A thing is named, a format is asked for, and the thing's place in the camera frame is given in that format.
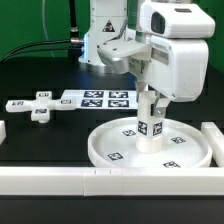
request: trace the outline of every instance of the black surface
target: black surface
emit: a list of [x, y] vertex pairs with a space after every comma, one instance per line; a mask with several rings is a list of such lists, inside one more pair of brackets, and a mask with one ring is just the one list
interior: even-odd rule
[[[131, 89], [131, 75], [81, 71], [65, 59], [10, 60], [0, 65], [0, 119], [7, 139], [0, 166], [91, 166], [87, 138], [98, 125], [136, 116], [136, 111], [52, 112], [47, 124], [31, 122], [30, 112], [7, 113], [10, 99], [35, 99], [36, 91]], [[224, 129], [224, 76], [209, 66], [202, 95], [192, 103], [171, 103], [167, 118], [196, 128], [214, 121]], [[224, 198], [217, 197], [0, 197], [0, 223], [223, 223]]]

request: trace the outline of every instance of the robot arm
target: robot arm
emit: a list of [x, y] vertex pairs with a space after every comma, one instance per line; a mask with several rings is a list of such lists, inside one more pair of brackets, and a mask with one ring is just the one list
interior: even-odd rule
[[146, 36], [98, 46], [101, 60], [118, 74], [130, 71], [172, 101], [194, 101], [201, 93], [215, 23], [195, 4], [145, 1], [139, 23]]

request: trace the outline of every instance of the white rectangular block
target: white rectangular block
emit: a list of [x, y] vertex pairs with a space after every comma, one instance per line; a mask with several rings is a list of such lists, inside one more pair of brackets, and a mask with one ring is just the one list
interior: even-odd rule
[[203, 122], [201, 132], [213, 151], [213, 159], [219, 167], [224, 167], [224, 136], [222, 132], [213, 122]]
[[82, 168], [1, 167], [0, 195], [83, 195]]
[[56, 110], [75, 110], [76, 102], [75, 98], [64, 98], [55, 101], [55, 109]]
[[223, 195], [217, 168], [126, 169], [123, 195]]
[[31, 113], [31, 120], [32, 121], [49, 121], [50, 120], [50, 111], [46, 108], [34, 108]]
[[0, 145], [2, 144], [5, 138], [6, 138], [5, 122], [0, 121]]
[[46, 91], [46, 92], [37, 92], [36, 93], [36, 99], [52, 99], [52, 92]]
[[6, 110], [11, 113], [32, 110], [32, 103], [27, 100], [10, 100], [6, 104]]
[[122, 169], [96, 168], [84, 174], [84, 195], [122, 195]]

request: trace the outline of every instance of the round white tray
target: round white tray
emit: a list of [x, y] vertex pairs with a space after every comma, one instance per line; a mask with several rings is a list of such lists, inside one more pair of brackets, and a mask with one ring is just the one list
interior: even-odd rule
[[147, 154], [136, 149], [137, 118], [123, 118], [97, 127], [88, 139], [88, 154], [96, 167], [208, 167], [212, 150], [197, 129], [164, 120], [162, 150]]

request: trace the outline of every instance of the green background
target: green background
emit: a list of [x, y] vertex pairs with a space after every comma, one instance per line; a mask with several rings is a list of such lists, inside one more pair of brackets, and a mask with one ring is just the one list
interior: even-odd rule
[[[8, 51], [32, 42], [45, 41], [42, 21], [43, 0], [0, 0], [0, 57]], [[132, 6], [136, 0], [130, 0]], [[210, 63], [224, 74], [224, 19], [223, 0], [194, 0], [216, 21], [215, 35], [208, 39]], [[45, 21], [49, 40], [70, 38], [68, 0], [45, 0]], [[77, 23], [81, 35], [89, 27], [89, 0], [76, 0]], [[56, 57], [65, 52], [54, 52]], [[29, 54], [30, 56], [51, 56], [51, 53]]]

